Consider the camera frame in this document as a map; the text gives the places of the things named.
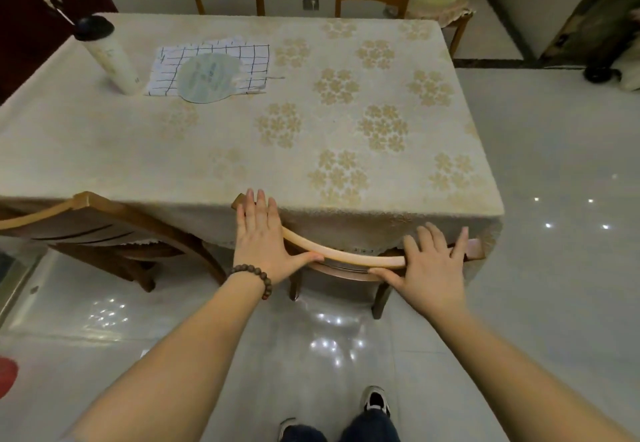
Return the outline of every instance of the shoe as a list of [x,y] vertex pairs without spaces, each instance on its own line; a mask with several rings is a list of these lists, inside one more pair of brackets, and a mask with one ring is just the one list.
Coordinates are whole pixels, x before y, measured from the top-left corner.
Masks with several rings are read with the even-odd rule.
[[297,418],[288,418],[280,423],[280,435],[278,435],[278,442],[280,442],[284,437],[284,431],[287,430],[292,425],[298,425]]
[[377,409],[382,410],[391,418],[391,412],[389,411],[389,404],[385,397],[385,390],[379,386],[368,386],[362,392],[362,398],[360,399],[360,406],[364,406],[364,411]]

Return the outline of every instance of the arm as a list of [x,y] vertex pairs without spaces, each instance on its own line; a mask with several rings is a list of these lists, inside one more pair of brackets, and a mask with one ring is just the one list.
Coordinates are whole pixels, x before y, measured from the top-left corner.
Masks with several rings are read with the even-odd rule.
[[483,394],[511,442],[632,442],[624,429],[487,329],[468,311],[462,276],[468,230],[449,255],[442,232],[418,228],[420,250],[404,239],[402,278],[372,268],[434,326]]
[[[322,256],[290,256],[273,198],[247,191],[237,209],[234,265],[251,264],[281,282]],[[188,317],[111,385],[71,429],[78,442],[196,442],[201,437],[244,327],[264,293],[256,275],[230,276]]]

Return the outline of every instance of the black round object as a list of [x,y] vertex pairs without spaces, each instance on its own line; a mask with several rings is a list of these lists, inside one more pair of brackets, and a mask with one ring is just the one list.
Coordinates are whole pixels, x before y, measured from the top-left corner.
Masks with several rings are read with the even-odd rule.
[[584,70],[584,79],[592,83],[606,83],[613,76],[611,68],[587,67]]
[[76,22],[74,36],[78,41],[97,41],[110,36],[115,27],[102,16],[83,17]]

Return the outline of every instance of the beaded bracelet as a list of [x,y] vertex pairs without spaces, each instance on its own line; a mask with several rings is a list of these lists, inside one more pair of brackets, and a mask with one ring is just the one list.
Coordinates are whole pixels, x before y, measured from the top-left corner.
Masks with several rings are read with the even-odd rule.
[[271,291],[273,290],[273,286],[271,285],[271,279],[267,276],[267,272],[263,272],[260,270],[260,268],[254,267],[253,265],[247,265],[246,263],[243,263],[242,265],[236,265],[234,268],[232,268],[229,277],[237,272],[249,272],[260,277],[264,282],[264,293],[262,294],[262,300],[266,301],[269,298],[269,296],[271,295]]

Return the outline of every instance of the forearm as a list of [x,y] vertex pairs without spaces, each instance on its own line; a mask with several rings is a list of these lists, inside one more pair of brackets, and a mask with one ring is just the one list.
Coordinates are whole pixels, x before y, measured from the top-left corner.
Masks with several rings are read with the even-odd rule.
[[238,273],[107,389],[76,422],[79,442],[195,442],[264,284]]
[[512,442],[632,440],[567,385],[494,335],[466,308],[434,316],[431,322]]

